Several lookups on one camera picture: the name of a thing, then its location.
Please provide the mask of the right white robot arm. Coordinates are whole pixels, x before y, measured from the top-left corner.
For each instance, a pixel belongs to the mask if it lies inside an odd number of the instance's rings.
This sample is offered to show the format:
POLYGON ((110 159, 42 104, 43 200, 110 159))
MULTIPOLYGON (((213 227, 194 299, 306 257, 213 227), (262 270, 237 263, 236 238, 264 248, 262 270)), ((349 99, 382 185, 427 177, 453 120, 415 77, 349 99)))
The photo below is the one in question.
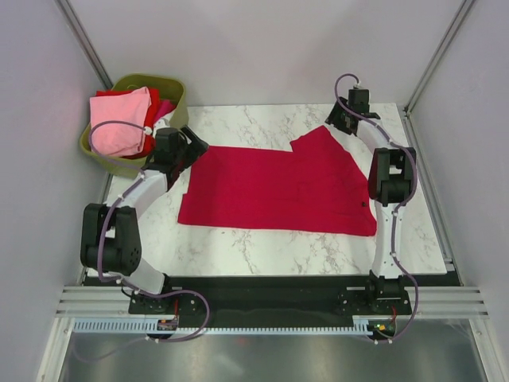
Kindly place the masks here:
POLYGON ((404 287, 411 275, 401 263, 401 235, 405 207, 418 185, 416 153, 389 135, 378 114, 371 111, 370 92, 356 85, 346 98, 337 96, 325 122, 356 136, 372 154, 367 178, 374 202, 377 230, 375 258, 364 292, 365 306, 373 314, 412 314, 404 287))

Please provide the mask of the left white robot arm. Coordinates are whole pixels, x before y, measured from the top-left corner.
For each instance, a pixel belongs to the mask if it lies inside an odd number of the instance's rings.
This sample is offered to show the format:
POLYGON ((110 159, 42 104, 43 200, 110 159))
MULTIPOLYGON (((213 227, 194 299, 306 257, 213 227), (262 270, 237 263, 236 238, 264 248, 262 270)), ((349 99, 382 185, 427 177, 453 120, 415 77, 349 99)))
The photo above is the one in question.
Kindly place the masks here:
POLYGON ((155 148, 134 182, 113 201, 84 209, 80 262, 103 283, 117 283, 145 295, 158 313, 172 309, 174 297, 194 294, 170 290, 169 276, 142 258, 138 219, 174 186, 180 175, 208 151, 190 127, 165 127, 155 134, 155 148))

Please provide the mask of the crimson red t shirt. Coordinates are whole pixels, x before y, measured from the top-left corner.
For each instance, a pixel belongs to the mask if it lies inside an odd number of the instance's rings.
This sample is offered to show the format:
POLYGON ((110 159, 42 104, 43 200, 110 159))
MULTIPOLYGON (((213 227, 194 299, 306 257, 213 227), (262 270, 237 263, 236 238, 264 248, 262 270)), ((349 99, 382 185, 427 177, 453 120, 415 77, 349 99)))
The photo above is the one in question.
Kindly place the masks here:
POLYGON ((192 165, 178 222, 373 236, 367 179, 352 155, 324 126, 290 145, 210 147, 192 165))

